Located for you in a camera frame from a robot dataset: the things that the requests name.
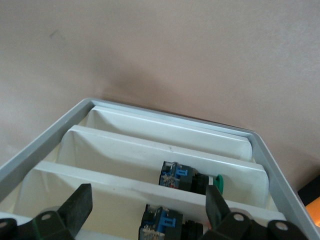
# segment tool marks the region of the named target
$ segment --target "white plastic divider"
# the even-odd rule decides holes
[[[269,180],[264,168],[225,156],[75,125],[62,138],[56,160],[155,185],[164,161],[191,166],[206,175],[221,174],[226,200],[267,206]]]
[[[13,213],[34,218],[43,211],[57,209],[83,183],[91,183],[93,197],[93,210],[84,230],[136,240],[146,204],[164,206],[182,213],[187,220],[208,223],[204,195],[46,161],[23,180]],[[270,220],[285,219],[280,212],[226,203],[230,208],[247,211],[264,226]]]
[[[166,121],[122,110],[95,106],[86,127],[252,162],[245,137]]]

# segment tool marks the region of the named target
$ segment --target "electrical component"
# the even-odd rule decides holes
[[[139,228],[139,240],[197,240],[203,225],[194,221],[183,224],[183,215],[162,206],[146,205]]]
[[[168,161],[163,162],[159,185],[202,195],[206,195],[207,185],[217,186],[221,194],[224,191],[224,179],[220,174],[214,180],[190,166]]]

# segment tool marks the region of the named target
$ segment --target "gray plastic tray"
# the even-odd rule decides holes
[[[253,158],[258,164],[263,165],[269,177],[269,191],[278,210],[285,215],[288,221],[296,224],[310,240],[320,239],[318,230],[306,212],[301,200],[291,189],[264,141],[255,132],[220,123],[94,98],[82,100],[0,168],[0,201],[15,189],[26,174],[60,143],[67,130],[83,120],[94,106],[125,110],[174,123],[188,124],[248,138],[252,145]]]

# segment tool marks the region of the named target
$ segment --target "orange object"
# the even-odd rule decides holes
[[[320,197],[305,206],[315,225],[320,227]]]

